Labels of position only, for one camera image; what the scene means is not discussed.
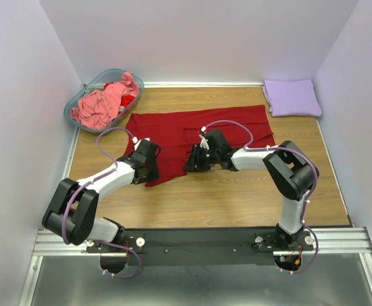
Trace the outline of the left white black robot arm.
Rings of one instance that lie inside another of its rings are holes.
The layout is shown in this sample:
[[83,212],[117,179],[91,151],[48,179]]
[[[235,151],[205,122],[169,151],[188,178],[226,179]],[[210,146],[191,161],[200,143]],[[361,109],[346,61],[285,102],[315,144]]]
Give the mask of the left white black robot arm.
[[133,152],[114,160],[99,173],[78,181],[63,179],[44,213],[42,226],[66,244],[101,242],[106,250],[118,251],[124,243],[124,227],[113,220],[97,218],[98,203],[122,187],[158,179],[160,151],[159,145],[144,138],[135,144]]

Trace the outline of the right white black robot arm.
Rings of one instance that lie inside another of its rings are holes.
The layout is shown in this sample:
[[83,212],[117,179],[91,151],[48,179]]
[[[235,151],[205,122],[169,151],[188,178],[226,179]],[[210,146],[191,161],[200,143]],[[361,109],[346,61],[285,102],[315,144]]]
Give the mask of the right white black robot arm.
[[284,250],[297,244],[304,230],[304,214],[319,172],[291,141],[265,148],[232,147],[219,129],[200,132],[183,170],[208,172],[219,165],[223,170],[267,170],[283,198],[282,213],[276,225],[275,242]]

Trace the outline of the dark red t shirt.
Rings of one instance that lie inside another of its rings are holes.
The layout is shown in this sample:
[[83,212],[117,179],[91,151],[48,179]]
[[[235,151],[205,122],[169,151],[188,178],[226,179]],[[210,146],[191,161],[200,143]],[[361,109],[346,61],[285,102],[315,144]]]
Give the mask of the dark red t shirt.
[[210,110],[174,113],[133,113],[126,129],[137,138],[150,138],[161,147],[157,157],[159,179],[145,183],[154,187],[186,175],[183,166],[191,154],[193,144],[200,142],[201,127],[213,125],[225,135],[232,147],[242,147],[250,136],[252,148],[276,144],[264,105],[216,108]]

